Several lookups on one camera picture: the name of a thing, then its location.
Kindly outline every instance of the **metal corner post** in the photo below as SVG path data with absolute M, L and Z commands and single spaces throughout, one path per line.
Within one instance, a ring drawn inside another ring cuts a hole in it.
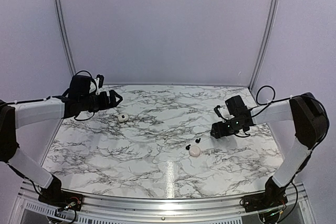
M 275 21 L 275 17 L 276 17 L 276 13 L 277 13 L 278 3 L 279 3 L 279 0 L 271 0 L 264 36 L 262 38 L 258 58 L 257 58 L 256 65 L 255 65 L 253 73 L 252 73 L 251 81 L 250 81 L 250 84 L 248 86 L 250 91 L 253 89 L 253 87 L 256 84 L 256 81 L 258 79 L 258 76 L 259 76 L 259 73 L 260 73 L 260 70 L 261 70 L 261 65 L 263 64 L 262 62 L 265 58 L 267 45 L 268 45 L 268 42 L 269 42 L 269 38 L 270 38 L 271 31 L 272 31 L 273 23 Z
M 76 67 L 74 63 L 74 59 L 72 57 L 72 52 L 70 49 L 70 44 L 67 36 L 67 31 L 65 28 L 65 23 L 64 23 L 64 18 L 63 18 L 63 12 L 62 12 L 62 5 L 61 5 L 61 0 L 54 0 L 55 1 L 55 9 L 56 9 L 56 16 L 57 16 L 57 21 L 58 21 L 58 26 L 60 30 L 60 35 L 61 35 L 61 40 L 63 43 L 63 48 L 64 52 L 67 58 L 68 62 L 68 67 L 71 75 L 75 75 L 76 73 Z

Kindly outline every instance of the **white wall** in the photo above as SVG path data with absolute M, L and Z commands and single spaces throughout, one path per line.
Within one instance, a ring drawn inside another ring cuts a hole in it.
M 317 223 L 336 219 L 336 0 L 280 0 L 267 55 L 255 94 L 272 85 L 277 98 L 312 92 L 326 107 L 331 126 L 328 137 L 302 172 Z M 282 153 L 293 143 L 292 123 L 271 124 Z
M 60 40 L 53 0 L 0 0 L 0 99 L 61 94 L 70 72 Z M 17 131 L 18 143 L 39 160 L 56 125 L 47 121 Z M 6 224 L 21 179 L 0 163 L 0 223 Z
M 248 86 L 270 0 L 61 0 L 77 69 L 109 83 Z

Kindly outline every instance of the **white disc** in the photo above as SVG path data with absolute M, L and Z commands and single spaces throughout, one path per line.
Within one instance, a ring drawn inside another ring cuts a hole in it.
M 189 154 L 193 157 L 198 157 L 201 154 L 201 149 L 196 145 L 191 146 L 189 149 Z

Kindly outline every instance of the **white marble surface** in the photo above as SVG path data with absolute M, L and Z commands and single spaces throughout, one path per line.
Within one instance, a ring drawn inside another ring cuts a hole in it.
M 248 89 L 199 86 L 107 86 L 123 96 L 91 120 L 64 120 L 44 162 L 63 188 L 136 198 L 198 198 L 262 190 L 282 158 L 266 125 L 251 137 L 215 140 L 216 105 Z M 127 123 L 117 115 L 127 113 Z M 199 157 L 185 147 L 197 144 Z

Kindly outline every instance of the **gray marble vein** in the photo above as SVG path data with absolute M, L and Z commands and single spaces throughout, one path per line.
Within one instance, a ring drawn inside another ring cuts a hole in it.
M 92 119 L 64 120 L 44 162 L 63 188 L 136 198 L 200 198 L 262 190 L 282 157 L 267 125 L 251 137 L 210 137 L 213 108 L 246 88 L 106 86 L 124 101 Z M 121 113 L 129 115 L 118 123 Z M 185 147 L 197 144 L 199 157 Z

